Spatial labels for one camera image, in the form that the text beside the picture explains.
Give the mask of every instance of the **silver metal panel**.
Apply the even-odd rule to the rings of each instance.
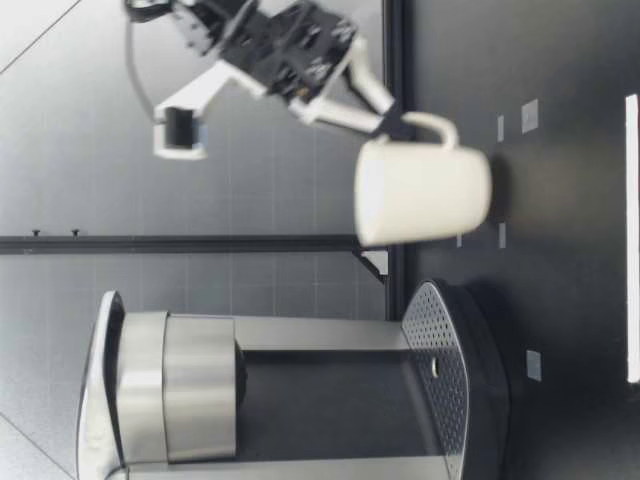
[[[116,405],[127,464],[167,461],[162,362],[167,312],[125,317]]]
[[[408,350],[400,325],[318,318],[234,317],[236,339],[247,351]]]
[[[236,452],[233,320],[171,315],[164,355],[164,413],[170,462]]]
[[[110,480],[124,478],[112,476]],[[446,480],[442,457],[134,467],[129,480]]]
[[[451,479],[462,478],[469,423],[469,377],[451,315],[435,285],[416,293],[402,329],[438,427]]]
[[[103,480],[121,466],[104,377],[110,323],[117,310],[124,312],[120,296],[116,292],[105,294],[93,332],[80,400],[76,462],[81,480]]]

